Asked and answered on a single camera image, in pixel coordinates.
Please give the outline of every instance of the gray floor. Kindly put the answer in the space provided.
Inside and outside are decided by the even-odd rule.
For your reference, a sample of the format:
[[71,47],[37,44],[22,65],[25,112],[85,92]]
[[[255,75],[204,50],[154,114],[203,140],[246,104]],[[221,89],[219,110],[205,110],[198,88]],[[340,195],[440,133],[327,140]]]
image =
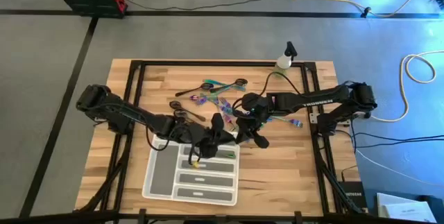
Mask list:
[[[152,7],[193,7],[239,0],[134,0]],[[404,0],[355,0],[377,12],[391,12]],[[0,9],[68,10],[63,0],[5,0]],[[141,10],[131,6],[131,10]],[[357,12],[352,6],[317,0],[265,0],[212,10]],[[429,0],[412,0],[403,12],[439,12]],[[89,24],[69,16],[0,16],[0,218],[17,216],[60,106],[67,80]],[[339,81],[371,84],[379,103],[374,115],[402,113],[399,63],[409,53],[442,49],[443,20],[310,19],[273,17],[127,17],[100,19],[73,99],[46,172],[33,215],[70,212],[92,136],[89,119],[73,102],[86,85],[105,83],[113,58],[273,59],[291,40],[301,60],[333,60]],[[430,56],[438,72],[430,85],[406,79],[411,109],[399,123],[357,120],[356,131],[390,137],[442,134],[443,55]],[[429,68],[412,62],[427,79]],[[382,142],[360,137],[361,145]],[[369,158],[434,184],[444,184],[444,143],[363,149]],[[357,155],[366,188],[429,194],[442,187],[414,182]]]

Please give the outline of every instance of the white spray bottle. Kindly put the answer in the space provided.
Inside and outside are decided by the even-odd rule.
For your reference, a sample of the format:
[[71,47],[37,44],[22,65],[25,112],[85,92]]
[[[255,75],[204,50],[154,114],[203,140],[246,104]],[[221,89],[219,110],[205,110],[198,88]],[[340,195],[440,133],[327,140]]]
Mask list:
[[296,49],[294,49],[293,44],[288,41],[284,55],[280,56],[276,61],[275,71],[285,74],[285,71],[291,67],[291,63],[297,55],[298,53],[296,52]]

